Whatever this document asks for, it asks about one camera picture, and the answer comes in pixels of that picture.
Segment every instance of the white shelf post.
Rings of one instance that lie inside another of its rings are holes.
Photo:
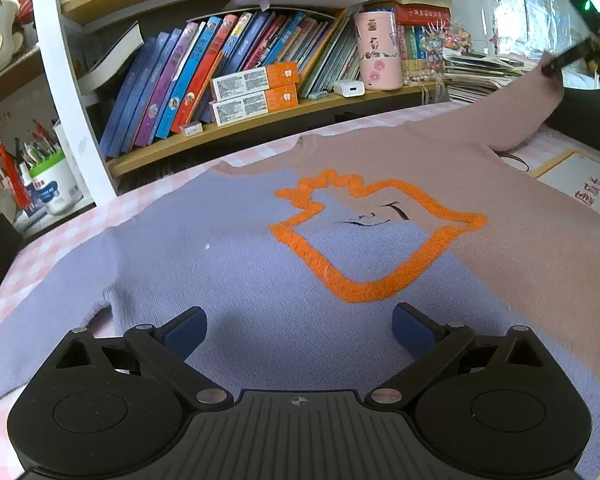
[[[80,100],[59,0],[33,0],[33,12],[46,80],[62,127],[96,205],[106,204],[116,197],[116,190]]]

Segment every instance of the metal screw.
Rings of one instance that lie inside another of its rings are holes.
[[[196,395],[196,399],[203,404],[218,404],[226,399],[226,391],[219,388],[207,388],[206,390],[200,390]]]
[[[371,398],[378,404],[395,404],[400,401],[402,394],[393,388],[378,388],[371,393]]]

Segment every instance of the table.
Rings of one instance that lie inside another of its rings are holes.
[[[433,117],[461,106],[463,104],[449,102],[407,108],[325,126],[312,130],[310,133],[332,136],[368,126],[396,126],[405,121]],[[298,137],[307,133],[267,142],[167,176],[119,196],[107,205],[91,209],[35,240],[20,252],[0,286],[0,322],[27,297],[56,262],[74,247],[107,227],[119,225],[137,215],[151,202],[178,189],[184,183],[216,165],[220,160],[224,160],[232,166],[245,166],[290,150],[296,144]],[[546,126],[542,126],[524,145],[519,146],[511,153],[522,158],[529,166],[529,170],[533,171],[554,156],[573,148],[584,150],[600,158],[600,152]],[[112,332],[111,323],[96,322],[94,332],[99,336],[122,335]],[[24,387],[18,388],[0,399],[0,480],[13,480],[22,473],[20,462],[7,436],[6,421],[13,403],[23,389]]]

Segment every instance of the crosshair logo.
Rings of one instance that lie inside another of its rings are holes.
[[[291,399],[291,403],[294,406],[297,406],[298,408],[300,406],[304,406],[306,403],[308,403],[309,401],[307,399],[305,399],[304,397],[294,397],[293,399]]]

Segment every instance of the white power adapter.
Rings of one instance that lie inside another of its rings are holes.
[[[338,79],[333,84],[333,91],[343,97],[356,97],[365,94],[365,84],[362,81]]]

